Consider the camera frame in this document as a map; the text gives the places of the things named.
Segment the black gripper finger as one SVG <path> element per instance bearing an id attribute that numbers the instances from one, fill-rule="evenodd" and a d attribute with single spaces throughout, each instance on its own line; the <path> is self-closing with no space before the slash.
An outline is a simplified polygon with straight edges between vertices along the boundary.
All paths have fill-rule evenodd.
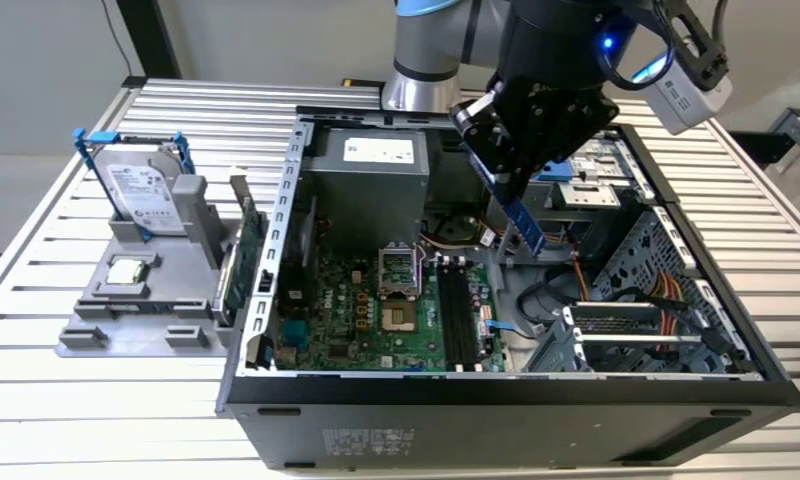
<path id="1" fill-rule="evenodd" d="M 494 132 L 489 134 L 495 176 L 493 196 L 522 195 L 545 163 L 560 163 L 612 122 L 620 109 L 598 87 L 554 89 L 526 77 L 489 82 Z"/>
<path id="2" fill-rule="evenodd" d="M 454 129 L 489 174 L 498 173 L 500 153 L 491 140 L 497 122 L 493 119 L 493 93 L 483 93 L 477 99 L 461 101 L 449 110 Z"/>

